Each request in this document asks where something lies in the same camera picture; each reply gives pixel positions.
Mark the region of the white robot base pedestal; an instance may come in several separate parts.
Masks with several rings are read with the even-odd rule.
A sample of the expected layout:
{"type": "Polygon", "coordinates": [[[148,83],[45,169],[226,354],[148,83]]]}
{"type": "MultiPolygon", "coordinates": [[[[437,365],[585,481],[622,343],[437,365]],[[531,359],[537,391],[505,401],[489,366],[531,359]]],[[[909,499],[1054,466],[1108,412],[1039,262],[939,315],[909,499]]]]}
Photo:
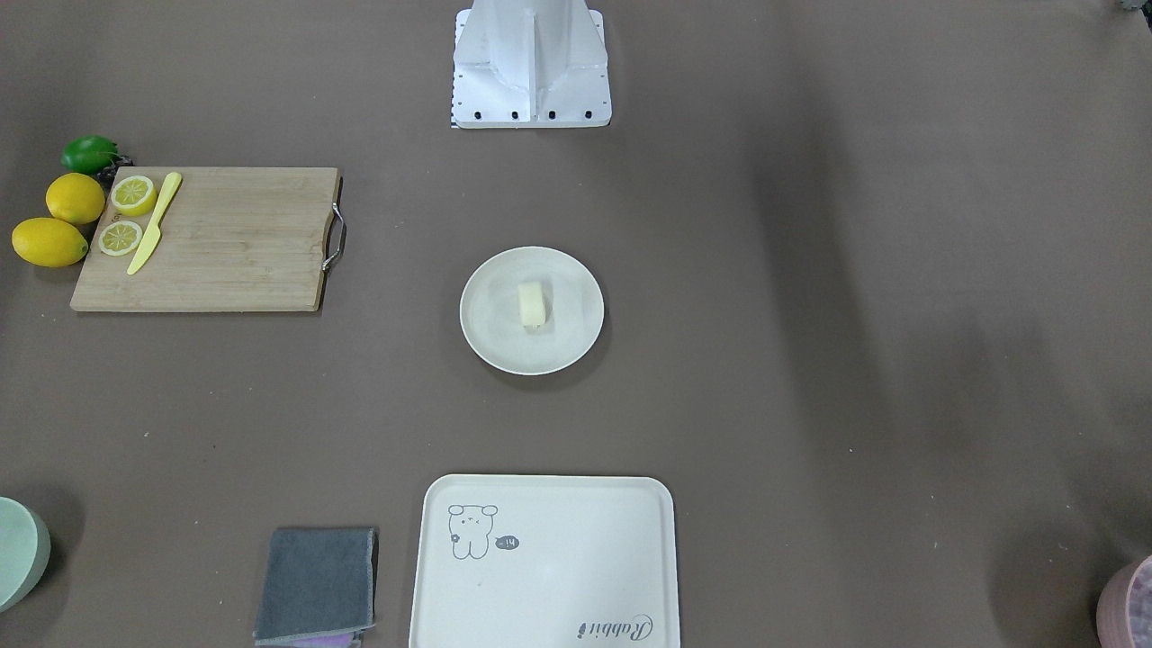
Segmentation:
{"type": "Polygon", "coordinates": [[[454,21],[458,129],[611,125],[608,38],[584,1],[473,1],[454,21]]]}

